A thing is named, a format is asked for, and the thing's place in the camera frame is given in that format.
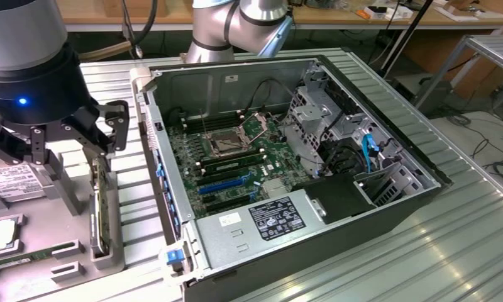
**wooden table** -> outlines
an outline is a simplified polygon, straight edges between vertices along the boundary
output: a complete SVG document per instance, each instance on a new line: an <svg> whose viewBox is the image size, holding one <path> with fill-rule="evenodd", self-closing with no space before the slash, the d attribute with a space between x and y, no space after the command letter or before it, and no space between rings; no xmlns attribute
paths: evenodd
<svg viewBox="0 0 503 302"><path fill-rule="evenodd" d="M105 16L101 0L57 0L69 31L121 31L121 18ZM191 0L166 0L167 16L155 19L153 30L191 30ZM294 9L297 29L303 30L378 30L387 21L364 20L352 12L334 9L314 9L306 6ZM146 18L130 18L134 30L141 30ZM394 21L390 29L406 30L411 19ZM428 9L419 29L490 29L503 28L503 19L455 22L432 8Z"/></svg>

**motherboard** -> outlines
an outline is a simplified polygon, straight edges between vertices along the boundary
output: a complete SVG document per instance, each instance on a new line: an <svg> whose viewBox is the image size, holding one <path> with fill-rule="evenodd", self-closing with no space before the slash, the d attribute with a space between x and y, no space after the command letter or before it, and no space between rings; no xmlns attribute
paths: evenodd
<svg viewBox="0 0 503 302"><path fill-rule="evenodd" d="M274 198L308 180L274 117L255 112L237 126L187 130L170 127L169 140L197 218Z"/></svg>

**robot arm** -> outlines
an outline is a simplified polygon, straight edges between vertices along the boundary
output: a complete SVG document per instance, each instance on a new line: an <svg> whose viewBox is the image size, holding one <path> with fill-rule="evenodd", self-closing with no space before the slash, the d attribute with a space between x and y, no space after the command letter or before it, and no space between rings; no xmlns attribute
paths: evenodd
<svg viewBox="0 0 503 302"><path fill-rule="evenodd" d="M186 63L233 59L233 47L273 57L293 19L286 0L194 0L194 39Z"/></svg>
<svg viewBox="0 0 503 302"><path fill-rule="evenodd" d="M99 116L110 136L95 127ZM0 158L43 165L45 143L67 139L107 155L125 148L127 122L125 101L99 106L89 95L55 0L0 0Z"/></svg>

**green circuit board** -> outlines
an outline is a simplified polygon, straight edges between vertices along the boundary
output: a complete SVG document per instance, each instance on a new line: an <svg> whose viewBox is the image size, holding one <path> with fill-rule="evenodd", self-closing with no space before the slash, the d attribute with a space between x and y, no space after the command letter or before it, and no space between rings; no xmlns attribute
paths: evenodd
<svg viewBox="0 0 503 302"><path fill-rule="evenodd" d="M171 149L177 158L181 178L185 183L186 194L191 203L195 217L206 217L215 213L223 212L230 208L242 206L243 204L239 203L234 206L221 207L214 211L210 210L209 207L209 205L217 203L222 204L223 201L234 200L239 197L245 198L245 196L250 196L250 199L245 202L245 204L269 199L269 195L262 189L262 184L265 181L279 179L287 192L290 192L294 185L308 180L308 175L306 174L305 168L301 165L289 144L279 141L282 134L278 131L273 120L266 120L266 127L267 130L265 133L246 146L246 148L241 148L239 145L231 141L234 140L234 133L237 131L235 127L195 134L186 134L178 127L169 128ZM255 135L262 131L259 120L254 118L249 119L249 121L243 124L243 131L249 139L255 137ZM209 138L215 136L222 138L219 139L219 142L225 142L225 145L218 144L214 147L211 146L211 140L209 140ZM217 156L214 151L217 153L229 152L226 154L237 154L238 152L257 150L259 148L263 149L259 155L242 157L238 159L238 161L242 163L246 158L249 158L249 163L246 162L246 164L250 164L250 166L231 170L231 172L237 174L233 179L246 176L243 184L207 194L199 194L198 190L201 187L215 185L227 180L199 186L198 181L203 179L205 174L201 174L201 169L195 163L199 160L223 158ZM261 164L253 164L254 160L257 159L262 161ZM229 164L225 167L230 167L231 161L227 160L226 162ZM210 198L213 199L215 198L215 201L206 203L205 198L209 196L211 196Z"/></svg>

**hard drive label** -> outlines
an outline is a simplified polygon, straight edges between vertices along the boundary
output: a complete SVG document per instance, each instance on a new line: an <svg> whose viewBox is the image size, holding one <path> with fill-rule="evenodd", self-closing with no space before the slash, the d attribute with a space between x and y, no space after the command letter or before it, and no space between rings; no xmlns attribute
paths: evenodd
<svg viewBox="0 0 503 302"><path fill-rule="evenodd" d="M0 168L0 197L13 197L41 190L39 180L29 165Z"/></svg>
<svg viewBox="0 0 503 302"><path fill-rule="evenodd" d="M305 228L302 216L289 197L249 208L261 238L266 241Z"/></svg>

